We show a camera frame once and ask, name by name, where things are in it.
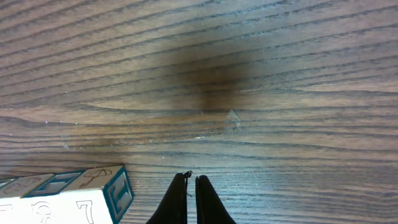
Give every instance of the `block top face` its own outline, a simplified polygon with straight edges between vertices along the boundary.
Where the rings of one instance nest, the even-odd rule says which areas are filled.
[[[102,189],[123,166],[88,169],[62,192],[69,190]]]
[[[0,189],[0,198],[23,197],[52,176],[54,174],[20,177]]]
[[[8,183],[10,183],[11,181],[13,181],[13,180],[15,180],[15,178],[0,180],[0,189],[2,187],[4,187],[5,185],[7,185]]]

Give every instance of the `wood grain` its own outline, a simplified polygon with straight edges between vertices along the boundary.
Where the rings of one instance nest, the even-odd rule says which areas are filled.
[[[0,30],[0,177],[126,163],[122,223],[187,170],[237,223],[398,223],[397,0],[3,0]]]

